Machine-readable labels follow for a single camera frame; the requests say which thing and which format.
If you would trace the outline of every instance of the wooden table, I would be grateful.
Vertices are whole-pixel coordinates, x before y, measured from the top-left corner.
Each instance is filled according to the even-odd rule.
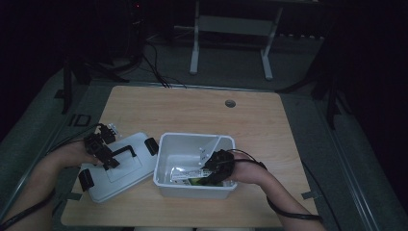
[[[229,108],[226,100],[234,100]],[[300,163],[281,99],[272,92],[242,90],[161,89],[115,87],[100,122],[114,123],[123,136],[144,132],[159,142],[165,132],[231,136],[237,148],[262,161],[269,171],[310,212],[313,199]],[[77,180],[72,190],[82,193]],[[96,204],[85,192],[80,201],[68,201],[65,225],[272,227],[281,226],[266,196],[255,185],[240,183],[228,198],[186,199],[162,197],[153,179]]]

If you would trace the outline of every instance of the floor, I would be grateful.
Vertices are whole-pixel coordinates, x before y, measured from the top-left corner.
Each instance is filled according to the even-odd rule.
[[[279,90],[304,77],[322,43],[322,40],[313,38],[277,38],[269,54],[274,77],[266,81],[256,45],[237,45],[231,39],[227,42],[225,39],[214,41],[210,38],[219,35],[211,34],[202,37],[198,73],[191,76],[191,35],[191,30],[181,30],[173,43],[168,43],[160,35],[152,35],[148,39],[152,45],[147,45],[144,50],[147,59],[153,62],[154,48],[157,49],[157,70],[174,88]],[[146,62],[120,73],[120,76],[130,80],[126,85],[160,86]],[[27,169],[41,153],[52,143],[79,129],[69,126],[72,115],[90,115],[92,121],[97,121],[111,88],[118,85],[98,76],[89,86],[74,83],[73,104],[68,114],[62,115],[63,101],[54,98],[55,92],[63,85],[62,77],[60,71],[50,78],[23,118],[1,143],[0,153],[14,154],[13,158],[0,156],[0,170],[3,172],[1,208],[8,207],[19,179],[26,175]],[[326,102],[313,100],[310,96],[312,88],[313,84],[281,94],[281,97],[327,230],[407,230],[406,214],[354,116],[338,104],[340,113],[335,116],[336,130],[330,129],[324,118]],[[61,205],[54,216],[54,230],[121,230],[121,227],[84,228],[61,224],[64,202],[77,171],[67,169],[60,176],[56,202],[61,202]]]

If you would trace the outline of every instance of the black clip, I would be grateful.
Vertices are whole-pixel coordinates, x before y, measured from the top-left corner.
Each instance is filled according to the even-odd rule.
[[[147,149],[149,149],[150,155],[154,156],[159,152],[159,145],[153,138],[147,139],[144,141],[144,144],[146,144]]]
[[[234,155],[225,150],[214,152],[213,156],[206,162],[204,168],[212,173],[198,180],[200,185],[216,185],[231,176],[234,171],[235,162]]]
[[[82,191],[85,192],[94,186],[92,176],[89,169],[82,170],[79,175],[79,183],[81,183]]]
[[[115,131],[103,124],[99,130],[101,131],[100,134],[91,133],[84,137],[85,149],[104,164],[104,169],[115,168],[120,163],[113,158],[112,150],[105,145],[115,141]]]

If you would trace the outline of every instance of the table leg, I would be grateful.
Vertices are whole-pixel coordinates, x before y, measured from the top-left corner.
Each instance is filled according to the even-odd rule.
[[[199,55],[199,45],[198,45],[198,25],[199,25],[199,7],[200,1],[195,1],[195,21],[194,21],[194,45],[192,48],[192,55],[191,55],[191,65],[190,65],[190,74],[195,75],[197,74],[198,69],[198,55]]]
[[[270,47],[272,46],[273,39],[275,38],[276,34],[276,28],[278,27],[278,23],[280,20],[280,17],[282,15],[283,8],[279,8],[275,20],[272,23],[272,26],[270,27],[270,32],[268,35],[268,44],[265,47],[265,49],[261,50],[261,59],[262,59],[262,65],[264,66],[264,72],[265,72],[265,78],[267,80],[272,80],[272,71],[270,69],[270,62],[269,62],[269,51]]]

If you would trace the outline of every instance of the human hand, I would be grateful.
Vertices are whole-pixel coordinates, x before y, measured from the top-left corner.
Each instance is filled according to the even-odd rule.
[[[235,160],[248,159],[249,157],[241,152],[231,151]],[[270,173],[254,163],[235,162],[235,167],[229,180],[239,181],[246,184],[260,185],[265,177],[270,176]]]
[[[102,165],[96,157],[87,153],[83,141],[69,143],[54,150],[44,158],[44,161],[57,170],[66,167],[79,167],[82,163]]]

